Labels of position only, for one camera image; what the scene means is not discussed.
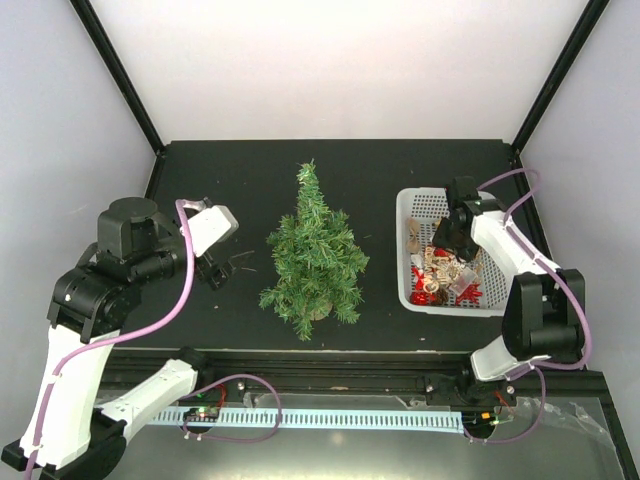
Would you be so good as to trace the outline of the white plastic basket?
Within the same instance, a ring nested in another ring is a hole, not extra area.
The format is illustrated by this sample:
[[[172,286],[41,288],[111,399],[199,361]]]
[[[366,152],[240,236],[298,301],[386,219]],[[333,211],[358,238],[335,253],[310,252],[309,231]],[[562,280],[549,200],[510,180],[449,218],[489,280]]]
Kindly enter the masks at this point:
[[[474,261],[460,261],[453,254],[432,245],[432,237],[443,217],[449,216],[445,190],[442,188],[406,188],[396,197],[396,265],[398,295],[407,310],[429,315],[492,317],[504,314],[510,281],[484,249]],[[457,280],[446,289],[449,302],[444,306],[412,305],[409,297],[414,288],[412,266],[424,271],[426,257],[454,257],[462,264]],[[470,284],[479,283],[484,293],[478,305],[455,305],[456,296]]]

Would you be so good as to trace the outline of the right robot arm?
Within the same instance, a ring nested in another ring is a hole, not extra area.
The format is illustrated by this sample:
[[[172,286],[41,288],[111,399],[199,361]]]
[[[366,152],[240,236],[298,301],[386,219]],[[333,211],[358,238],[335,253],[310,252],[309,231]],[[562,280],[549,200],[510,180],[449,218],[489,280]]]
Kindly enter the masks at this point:
[[[491,382],[513,381],[536,367],[584,368],[592,338],[582,274],[544,256],[515,225],[510,209],[481,197],[473,178],[454,178],[445,193],[449,215],[440,222],[433,244],[464,261],[482,250],[510,282],[501,335],[471,354],[471,368],[454,379],[457,396],[479,402]]]

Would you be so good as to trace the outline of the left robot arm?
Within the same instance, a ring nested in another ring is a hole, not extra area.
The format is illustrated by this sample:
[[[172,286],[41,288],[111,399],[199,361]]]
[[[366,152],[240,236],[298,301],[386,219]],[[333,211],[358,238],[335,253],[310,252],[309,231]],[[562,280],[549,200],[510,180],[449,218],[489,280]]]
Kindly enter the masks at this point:
[[[23,436],[7,444],[2,461],[44,479],[103,479],[131,439],[185,395],[207,397],[215,376],[205,357],[182,349],[121,397],[96,401],[112,348],[130,339],[124,324],[144,286],[183,276],[218,286],[222,273],[212,247],[238,227],[230,210],[207,199],[177,200],[178,216],[163,215],[146,198],[112,202],[97,220],[97,239],[55,284],[48,353],[34,413]]]

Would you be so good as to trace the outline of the small green christmas tree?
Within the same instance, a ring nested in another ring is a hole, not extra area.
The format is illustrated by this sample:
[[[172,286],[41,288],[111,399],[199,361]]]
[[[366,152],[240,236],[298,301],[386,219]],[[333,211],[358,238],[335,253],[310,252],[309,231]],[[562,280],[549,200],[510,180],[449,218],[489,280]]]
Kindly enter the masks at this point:
[[[266,239],[278,279],[260,293],[259,306],[271,307],[299,340],[309,341],[315,323],[330,315],[358,322],[358,278],[369,257],[356,244],[347,213],[326,203],[314,162],[300,166],[297,183],[295,212],[282,216]]]

